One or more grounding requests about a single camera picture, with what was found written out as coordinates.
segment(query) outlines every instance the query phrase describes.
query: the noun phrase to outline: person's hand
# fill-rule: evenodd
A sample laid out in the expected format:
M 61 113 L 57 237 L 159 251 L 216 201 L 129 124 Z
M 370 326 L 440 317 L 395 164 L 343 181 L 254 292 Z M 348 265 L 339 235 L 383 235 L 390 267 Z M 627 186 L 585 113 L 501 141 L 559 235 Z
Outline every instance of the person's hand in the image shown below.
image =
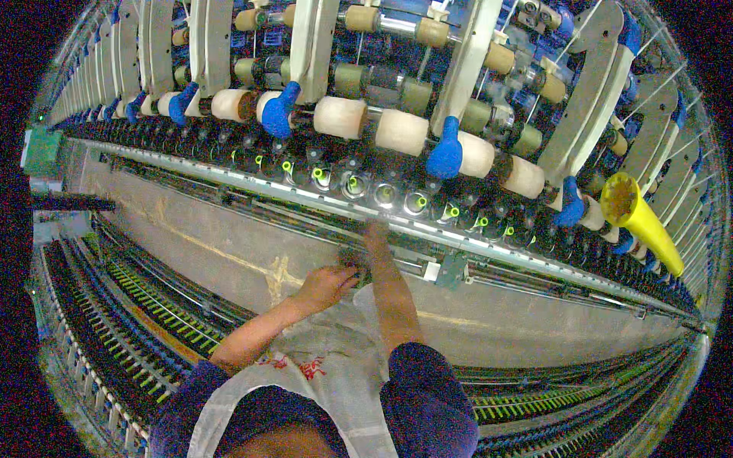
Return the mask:
M 370 253 L 375 250 L 389 250 L 387 234 L 389 234 L 387 223 L 375 219 L 368 220 L 364 231 L 364 246 Z
M 303 319 L 336 304 L 359 278 L 355 267 L 326 266 L 310 272 L 303 286 L 291 296 L 293 307 Z

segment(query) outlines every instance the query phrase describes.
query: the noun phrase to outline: white apron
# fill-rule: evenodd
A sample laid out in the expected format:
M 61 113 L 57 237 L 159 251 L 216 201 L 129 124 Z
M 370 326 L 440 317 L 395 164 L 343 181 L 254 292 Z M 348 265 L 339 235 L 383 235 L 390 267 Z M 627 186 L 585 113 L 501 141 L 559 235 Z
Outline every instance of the white apron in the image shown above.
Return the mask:
M 188 458 L 213 457 L 239 401 L 276 385 L 313 399 L 334 420 L 351 458 L 396 457 L 379 391 L 388 380 L 380 354 L 372 285 L 284 330 L 255 364 L 211 395 L 196 422 Z

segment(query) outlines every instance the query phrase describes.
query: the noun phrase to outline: dark blue sleeve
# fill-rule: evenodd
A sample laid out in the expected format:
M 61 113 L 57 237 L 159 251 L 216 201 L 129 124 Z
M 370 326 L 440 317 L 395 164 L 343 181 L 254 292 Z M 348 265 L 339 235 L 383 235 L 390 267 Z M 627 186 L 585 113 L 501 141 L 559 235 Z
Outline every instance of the dark blue sleeve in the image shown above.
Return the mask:
M 401 344 L 389 356 L 380 398 L 401 457 L 470 457 L 479 427 L 453 367 L 427 345 Z
M 158 411 L 150 427 L 150 452 L 154 458 L 177 458 L 188 454 L 196 421 L 211 394 L 229 376 L 209 361 L 200 361 Z

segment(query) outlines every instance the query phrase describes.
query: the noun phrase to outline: factory aisle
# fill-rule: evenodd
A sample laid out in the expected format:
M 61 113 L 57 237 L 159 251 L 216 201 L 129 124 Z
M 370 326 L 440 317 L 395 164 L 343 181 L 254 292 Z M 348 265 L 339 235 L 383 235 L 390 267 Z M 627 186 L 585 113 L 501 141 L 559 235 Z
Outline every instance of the factory aisle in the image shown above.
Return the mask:
M 292 294 L 309 270 L 333 263 L 336 245 L 234 212 L 86 160 L 81 192 L 107 196 L 108 218 L 175 270 L 262 312 Z M 665 317 L 590 308 L 484 284 L 450 292 L 408 278 L 428 343 L 453 364 L 562 366 L 611 358 L 681 335 Z

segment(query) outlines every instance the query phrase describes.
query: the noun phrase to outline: yellow funnel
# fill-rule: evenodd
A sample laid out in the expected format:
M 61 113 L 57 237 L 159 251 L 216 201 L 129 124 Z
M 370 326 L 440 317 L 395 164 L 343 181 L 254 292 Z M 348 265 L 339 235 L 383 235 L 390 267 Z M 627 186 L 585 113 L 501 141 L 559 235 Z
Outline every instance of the yellow funnel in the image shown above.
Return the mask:
M 605 219 L 625 227 L 647 245 L 674 276 L 682 275 L 685 265 L 659 218 L 642 199 L 639 186 L 630 175 L 619 172 L 603 186 L 600 207 Z

